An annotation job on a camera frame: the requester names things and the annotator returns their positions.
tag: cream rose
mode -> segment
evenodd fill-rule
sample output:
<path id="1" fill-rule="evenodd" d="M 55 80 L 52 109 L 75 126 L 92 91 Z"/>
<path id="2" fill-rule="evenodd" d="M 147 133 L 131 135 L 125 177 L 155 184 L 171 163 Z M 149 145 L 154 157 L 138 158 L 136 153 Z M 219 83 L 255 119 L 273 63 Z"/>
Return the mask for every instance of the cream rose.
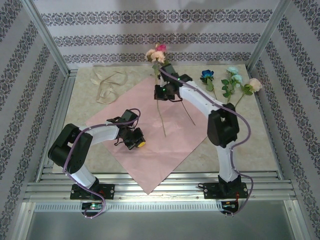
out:
<path id="1" fill-rule="evenodd" d="M 158 61 L 159 63 L 163 64 L 165 62 L 166 57 L 162 51 L 155 51 L 151 54 L 151 59 L 152 62 Z"/>
<path id="2" fill-rule="evenodd" d="M 149 61 L 150 56 L 155 52 L 155 49 L 150 49 L 149 51 L 146 52 L 145 54 L 145 60 Z"/>
<path id="3" fill-rule="evenodd" d="M 254 92 L 258 92 L 262 88 L 261 82 L 256 78 L 251 78 L 249 85 L 252 86 Z"/>

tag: pink rose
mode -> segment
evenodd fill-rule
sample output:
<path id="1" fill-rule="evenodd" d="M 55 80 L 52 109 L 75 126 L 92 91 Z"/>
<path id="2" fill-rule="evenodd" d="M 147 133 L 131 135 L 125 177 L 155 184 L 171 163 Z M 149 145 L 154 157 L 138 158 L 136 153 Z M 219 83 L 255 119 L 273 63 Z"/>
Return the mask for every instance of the pink rose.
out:
<path id="1" fill-rule="evenodd" d="M 167 46 L 165 44 L 161 44 L 159 46 L 156 46 L 155 48 L 156 51 L 161 51 L 161 52 L 166 52 L 167 51 Z"/>

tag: table surface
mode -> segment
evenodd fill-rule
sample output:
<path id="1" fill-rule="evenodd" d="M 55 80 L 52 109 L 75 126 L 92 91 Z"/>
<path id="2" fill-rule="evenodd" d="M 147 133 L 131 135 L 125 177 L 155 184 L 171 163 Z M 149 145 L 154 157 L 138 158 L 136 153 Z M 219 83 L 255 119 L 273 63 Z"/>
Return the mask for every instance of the table surface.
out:
<path id="1" fill-rule="evenodd" d="M 243 84 L 249 83 L 249 76 L 245 65 L 234 65 L 239 69 L 243 78 Z M 180 65 L 175 66 L 179 74 L 188 74 L 202 88 L 205 85 L 200 81 L 203 70 L 214 71 L 215 94 L 217 99 L 223 103 L 227 99 L 223 97 L 221 87 L 222 79 L 227 77 L 228 65 Z M 110 76 L 114 71 L 126 71 L 128 79 L 125 85 L 114 86 L 114 90 L 122 95 L 145 78 L 153 75 L 151 66 L 106 66 L 106 67 L 83 67 L 77 72 L 68 111 L 64 124 L 73 123 L 76 126 L 85 126 L 85 121 L 106 107 L 105 104 L 96 102 L 98 86 L 91 82 L 96 78 L 95 72 L 103 77 Z M 230 102 L 236 104 L 241 97 L 241 90 L 238 88 L 231 97 Z M 270 146 L 266 129 L 254 95 L 244 96 L 236 107 L 236 111 L 243 115 L 249 122 L 252 130 L 251 138 L 245 144 L 236 148 L 236 167 L 240 171 L 275 171 L 278 165 Z M 239 119 L 240 132 L 238 141 L 244 139 L 248 134 L 245 124 Z M 85 165 L 93 173 L 126 172 L 118 161 L 101 144 L 93 145 L 88 152 Z M 55 165 L 53 172 L 61 172 L 61 168 Z M 204 141 L 174 170 L 175 172 L 218 172 L 219 161 L 215 146 L 205 138 Z"/>

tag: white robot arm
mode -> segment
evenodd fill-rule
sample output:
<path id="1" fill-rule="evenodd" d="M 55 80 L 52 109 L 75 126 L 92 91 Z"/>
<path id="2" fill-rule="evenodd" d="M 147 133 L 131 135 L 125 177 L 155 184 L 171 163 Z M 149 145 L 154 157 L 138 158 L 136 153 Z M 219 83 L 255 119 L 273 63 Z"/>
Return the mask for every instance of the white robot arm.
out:
<path id="1" fill-rule="evenodd" d="M 209 98 L 212 98 L 209 94 L 203 91 L 197 86 L 194 81 L 188 82 L 189 85 L 194 86 L 199 89 L 203 94 L 207 95 Z M 203 98 L 197 91 L 190 89 L 187 86 L 182 86 L 179 88 L 179 95 L 182 99 L 188 100 L 192 103 L 197 109 L 199 109 L 208 119 L 212 111 L 218 111 L 219 108 L 213 106 L 210 102 Z M 214 99 L 219 105 L 222 105 L 222 102 Z M 229 142 L 225 147 L 216 145 L 216 150 L 218 153 L 219 159 L 219 176 L 226 182 L 231 182 L 238 177 L 238 174 L 234 171 L 231 166 L 230 159 L 230 148 L 235 144 L 235 141 Z"/>
<path id="2" fill-rule="evenodd" d="M 108 119 L 100 127 L 85 131 L 78 139 L 78 142 L 75 142 L 77 136 L 87 127 L 67 124 L 50 148 L 48 157 L 58 166 L 64 167 L 71 151 L 70 145 L 75 143 L 75 148 L 66 169 L 67 172 L 78 184 L 87 189 L 98 186 L 99 180 L 84 165 L 90 146 L 116 139 L 118 139 L 118 142 L 115 145 L 118 145 L 119 139 L 122 139 L 129 150 L 145 144 L 141 129 L 133 127 L 133 122 L 138 120 L 139 116 L 131 110 L 133 109 L 127 109 L 121 117 Z"/>
<path id="3" fill-rule="evenodd" d="M 247 186 L 241 182 L 240 173 L 235 170 L 235 154 L 231 151 L 239 133 L 235 107 L 217 101 L 186 74 L 178 75 L 171 64 L 160 69 L 161 85 L 154 87 L 154 99 L 179 102 L 187 100 L 198 108 L 208 119 L 207 136 L 215 145 L 219 160 L 218 183 L 199 184 L 205 192 L 210 191 L 213 199 L 246 198 Z"/>

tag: pink paper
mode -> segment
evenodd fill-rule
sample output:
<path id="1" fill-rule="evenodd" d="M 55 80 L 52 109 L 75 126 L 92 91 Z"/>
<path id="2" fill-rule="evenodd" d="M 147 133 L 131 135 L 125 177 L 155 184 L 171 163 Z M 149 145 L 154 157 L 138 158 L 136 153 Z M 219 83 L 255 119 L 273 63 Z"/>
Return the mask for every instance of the pink paper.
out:
<path id="1" fill-rule="evenodd" d="M 126 109 L 138 108 L 138 122 L 146 144 L 128 150 L 124 144 L 114 146 L 114 141 L 102 144 L 118 160 L 131 177 L 150 194 L 207 136 L 206 117 L 191 103 L 159 101 L 166 137 L 154 100 L 155 79 L 147 78 L 121 95 L 115 102 L 86 121 L 87 126 L 104 123 L 107 119 L 121 117 Z"/>

